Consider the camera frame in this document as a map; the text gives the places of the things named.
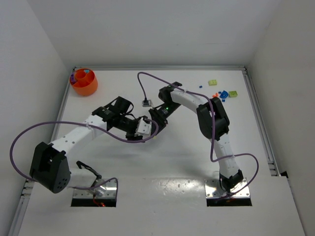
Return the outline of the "light green curved lego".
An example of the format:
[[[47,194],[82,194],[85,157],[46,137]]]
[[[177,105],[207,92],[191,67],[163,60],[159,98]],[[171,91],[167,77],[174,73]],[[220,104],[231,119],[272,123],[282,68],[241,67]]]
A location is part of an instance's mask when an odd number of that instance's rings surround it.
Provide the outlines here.
[[[216,86],[217,84],[218,84],[218,82],[217,82],[217,80],[215,80],[215,79],[208,81],[208,85],[209,85],[209,86]]]

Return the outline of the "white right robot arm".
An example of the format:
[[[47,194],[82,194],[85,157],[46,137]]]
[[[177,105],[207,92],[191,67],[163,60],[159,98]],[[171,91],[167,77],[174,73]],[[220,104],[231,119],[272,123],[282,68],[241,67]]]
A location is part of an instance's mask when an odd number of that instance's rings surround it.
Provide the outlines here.
[[[198,96],[184,90],[179,82],[161,88],[158,97],[163,103],[158,108],[149,110],[152,120],[158,124],[158,128],[153,128],[152,131],[163,130],[168,124],[167,118],[180,106],[193,111],[197,115],[202,135],[212,142],[211,161],[219,163],[220,186],[230,192],[243,180],[243,173],[236,163],[229,142],[230,121],[220,99]]]

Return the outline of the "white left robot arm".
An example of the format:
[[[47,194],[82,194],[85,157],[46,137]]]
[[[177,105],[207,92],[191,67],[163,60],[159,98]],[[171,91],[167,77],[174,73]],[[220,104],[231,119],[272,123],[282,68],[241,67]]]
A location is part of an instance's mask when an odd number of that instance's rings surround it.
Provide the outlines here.
[[[102,180],[92,167],[76,161],[77,168],[69,167],[69,160],[112,127],[126,133],[128,141],[140,141],[150,136],[152,123],[146,116],[127,118],[132,105],[122,97],[117,97],[104,107],[99,107],[68,134],[47,144],[41,142],[35,147],[30,176],[52,193],[59,193],[66,187],[90,188]]]

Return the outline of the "light green 2x2 lego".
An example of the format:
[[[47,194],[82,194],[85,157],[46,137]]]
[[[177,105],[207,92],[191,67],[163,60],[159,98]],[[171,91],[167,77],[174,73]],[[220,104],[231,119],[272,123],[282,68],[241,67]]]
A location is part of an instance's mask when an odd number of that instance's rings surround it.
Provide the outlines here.
[[[229,97],[234,98],[234,97],[238,96],[238,93],[237,93],[237,91],[234,90],[234,91],[229,91],[228,95],[229,95]]]

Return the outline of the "purple 2x4 lego brick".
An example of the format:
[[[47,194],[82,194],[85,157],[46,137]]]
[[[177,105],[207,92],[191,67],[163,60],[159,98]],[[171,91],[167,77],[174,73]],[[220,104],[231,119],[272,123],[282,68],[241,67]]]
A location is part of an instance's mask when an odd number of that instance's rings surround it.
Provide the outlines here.
[[[71,82],[72,84],[76,83],[76,79],[74,78],[74,74],[71,74],[71,75],[70,75],[70,82]]]

